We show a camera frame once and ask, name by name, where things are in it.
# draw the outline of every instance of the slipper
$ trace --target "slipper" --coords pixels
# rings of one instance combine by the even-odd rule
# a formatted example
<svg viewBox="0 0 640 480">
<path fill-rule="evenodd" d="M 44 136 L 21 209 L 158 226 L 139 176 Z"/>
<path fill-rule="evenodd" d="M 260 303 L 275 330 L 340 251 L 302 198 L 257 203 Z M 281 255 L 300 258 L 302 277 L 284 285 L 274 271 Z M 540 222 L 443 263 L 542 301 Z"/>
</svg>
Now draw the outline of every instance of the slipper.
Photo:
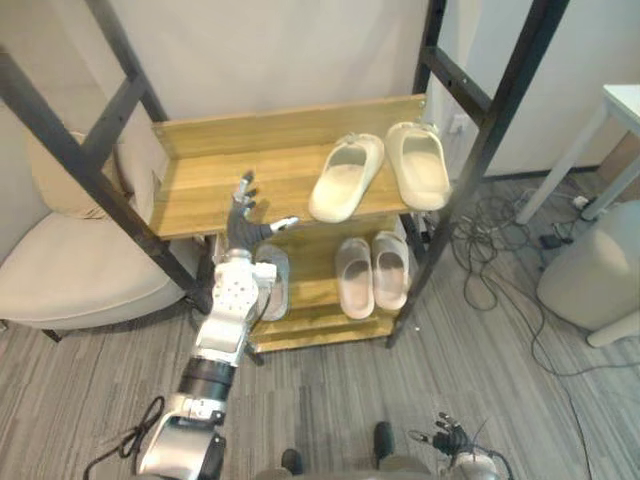
<svg viewBox="0 0 640 480">
<path fill-rule="evenodd" d="M 409 248 L 393 232 L 380 232 L 373 239 L 373 295 L 385 310 L 398 310 L 409 290 Z"/>
<path fill-rule="evenodd" d="M 349 218 L 384 160 L 375 135 L 350 134 L 336 142 L 309 199 L 309 213 L 327 223 Z"/>
<path fill-rule="evenodd" d="M 342 311 L 361 320 L 373 312 L 371 252 L 362 238 L 348 238 L 336 253 L 336 274 Z"/>
<path fill-rule="evenodd" d="M 385 144 L 404 203 L 420 211 L 444 207 L 451 185 L 435 128 L 398 123 L 387 132 Z"/>
<path fill-rule="evenodd" d="M 276 266 L 276 282 L 271 289 L 261 288 L 258 292 L 256 310 L 262 314 L 260 320 L 273 322 L 284 317 L 289 310 L 289 257 L 269 243 L 263 243 L 256 251 L 256 262 L 271 263 Z"/>
</svg>

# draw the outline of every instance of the chair cushion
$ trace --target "chair cushion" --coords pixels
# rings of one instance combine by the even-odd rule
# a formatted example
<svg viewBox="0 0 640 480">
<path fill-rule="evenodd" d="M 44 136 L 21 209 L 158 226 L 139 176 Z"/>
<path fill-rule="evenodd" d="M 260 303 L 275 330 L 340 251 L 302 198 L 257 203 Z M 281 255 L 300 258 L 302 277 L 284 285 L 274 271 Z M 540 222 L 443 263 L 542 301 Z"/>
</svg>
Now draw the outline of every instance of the chair cushion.
<svg viewBox="0 0 640 480">
<path fill-rule="evenodd" d="M 42 143 L 28 130 L 26 130 L 26 136 L 31 174 L 47 206 L 54 212 L 72 217 L 107 218 L 106 212 L 69 175 Z M 74 133 L 73 136 L 78 143 L 82 143 L 83 135 Z M 116 191 L 124 194 L 113 154 L 104 163 L 102 173 Z"/>
<path fill-rule="evenodd" d="M 110 219 L 51 213 L 0 266 L 0 318 L 39 328 L 128 320 L 183 294 Z M 149 305 L 154 295 L 164 305 Z M 132 306 L 145 300 L 147 304 Z M 105 316 L 108 311 L 115 313 Z"/>
</svg>

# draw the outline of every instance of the white table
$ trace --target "white table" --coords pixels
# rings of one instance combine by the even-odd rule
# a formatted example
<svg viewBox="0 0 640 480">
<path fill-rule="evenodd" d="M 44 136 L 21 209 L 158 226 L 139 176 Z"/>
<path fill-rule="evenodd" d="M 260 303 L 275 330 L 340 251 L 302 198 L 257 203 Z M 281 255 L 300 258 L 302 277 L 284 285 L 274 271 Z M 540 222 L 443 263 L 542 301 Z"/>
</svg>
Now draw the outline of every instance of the white table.
<svg viewBox="0 0 640 480">
<path fill-rule="evenodd" d="M 540 188 L 536 190 L 531 199 L 518 213 L 516 217 L 517 223 L 525 224 L 531 219 L 533 214 L 540 208 L 540 205 L 558 186 L 571 167 L 575 165 L 589 146 L 591 138 L 610 115 L 615 117 L 629 131 L 640 137 L 640 85 L 605 85 L 603 93 L 604 101 L 591 117 L 589 123 L 582 129 L 571 148 L 556 163 L 542 185 L 540 185 Z M 631 162 L 611 185 L 582 212 L 582 217 L 586 220 L 591 220 L 598 216 L 602 209 L 606 208 L 639 174 L 640 156 Z"/>
</svg>

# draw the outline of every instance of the wooden shoe rack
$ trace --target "wooden shoe rack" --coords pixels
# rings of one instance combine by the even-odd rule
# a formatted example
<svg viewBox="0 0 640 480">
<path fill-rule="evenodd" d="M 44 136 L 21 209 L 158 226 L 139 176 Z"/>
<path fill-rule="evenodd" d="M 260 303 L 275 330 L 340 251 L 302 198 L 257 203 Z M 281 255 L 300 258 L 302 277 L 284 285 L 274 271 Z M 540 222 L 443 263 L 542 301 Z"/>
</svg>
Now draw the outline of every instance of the wooden shoe rack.
<svg viewBox="0 0 640 480">
<path fill-rule="evenodd" d="M 492 96 L 438 46 L 447 2 L 429 1 L 413 92 L 426 92 L 433 73 L 470 116 L 478 134 L 449 204 L 440 212 L 428 250 L 413 219 L 406 214 L 388 165 L 348 222 L 321 225 L 307 212 L 309 194 L 336 139 L 351 131 L 383 136 L 392 124 L 415 120 L 421 114 L 421 95 L 264 115 L 166 122 L 167 114 L 109 2 L 86 3 L 126 75 L 82 147 L 9 52 L 1 50 L 3 101 L 202 312 L 211 306 L 207 282 L 188 272 L 165 240 L 223 231 L 230 192 L 239 175 L 255 170 L 261 198 L 272 202 L 259 205 L 256 215 L 267 221 L 286 215 L 302 219 L 299 228 L 277 240 L 289 251 L 292 261 L 291 313 L 279 322 L 258 325 L 253 336 L 259 350 L 270 351 L 382 335 L 388 335 L 387 348 L 395 345 L 413 314 L 418 295 L 449 244 L 456 215 L 467 208 L 500 146 L 569 0 L 533 0 Z M 103 162 L 138 102 L 154 122 L 160 122 L 155 129 L 171 158 L 150 226 L 101 173 Z M 336 245 L 347 236 L 370 237 L 375 231 L 390 228 L 399 213 L 418 261 L 407 302 L 397 316 L 376 311 L 366 321 L 350 321 L 340 313 L 332 283 Z"/>
<path fill-rule="evenodd" d="M 291 308 L 283 319 L 259 322 L 251 341 L 258 352 L 388 336 L 397 312 L 376 308 L 365 320 L 340 309 L 334 255 L 348 237 L 371 241 L 393 230 L 408 211 L 385 161 L 354 215 L 326 224 L 308 212 L 309 196 L 335 141 L 349 132 L 384 138 L 389 127 L 420 116 L 424 95 L 301 110 L 163 122 L 154 126 L 170 156 L 151 228 L 162 239 L 223 234 L 231 193 L 253 170 L 259 189 L 253 220 L 289 215 L 300 223 L 271 241 L 291 265 Z"/>
</svg>

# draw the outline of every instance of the wooden shelf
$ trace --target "wooden shelf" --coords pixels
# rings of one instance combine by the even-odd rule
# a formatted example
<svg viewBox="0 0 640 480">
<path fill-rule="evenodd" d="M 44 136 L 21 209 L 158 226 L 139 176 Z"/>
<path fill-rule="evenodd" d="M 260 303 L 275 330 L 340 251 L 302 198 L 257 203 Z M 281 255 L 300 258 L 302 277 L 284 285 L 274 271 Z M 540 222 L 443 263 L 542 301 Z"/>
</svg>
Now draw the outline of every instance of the wooden shelf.
<svg viewBox="0 0 640 480">
<path fill-rule="evenodd" d="M 349 342 L 386 336 L 393 330 L 395 312 L 376 310 L 365 320 L 353 320 L 338 307 L 292 311 L 276 322 L 259 322 L 251 342 L 259 352 Z"/>
<path fill-rule="evenodd" d="M 384 137 L 393 124 L 419 116 L 423 100 L 424 95 L 412 95 L 156 124 L 171 161 L 156 197 L 151 229 L 163 239 L 223 231 L 231 194 L 248 170 L 256 173 L 260 190 L 254 220 L 297 215 L 302 226 L 318 224 L 309 215 L 308 201 L 334 142 L 349 132 Z M 353 218 L 406 211 L 385 161 Z"/>
<path fill-rule="evenodd" d="M 353 320 L 340 309 L 334 257 L 349 237 L 371 242 L 394 230 L 409 211 L 385 161 L 352 217 L 340 224 L 314 220 L 311 191 L 335 141 L 349 132 L 384 138 L 401 121 L 420 116 L 424 95 L 319 106 L 269 114 L 165 122 L 154 128 L 170 156 L 156 197 L 151 229 L 163 239 L 222 234 L 242 175 L 255 172 L 259 190 L 252 220 L 270 223 L 296 215 L 300 223 L 272 241 L 289 255 L 290 310 L 259 322 L 251 341 L 258 352 L 387 336 L 397 312 L 376 309 Z"/>
<path fill-rule="evenodd" d="M 289 255 L 291 309 L 337 305 L 334 258 L 340 244 L 349 237 L 363 237 L 370 243 L 377 232 L 393 230 L 395 224 L 394 216 L 376 215 L 297 228 L 273 237 L 272 243 Z"/>
</svg>

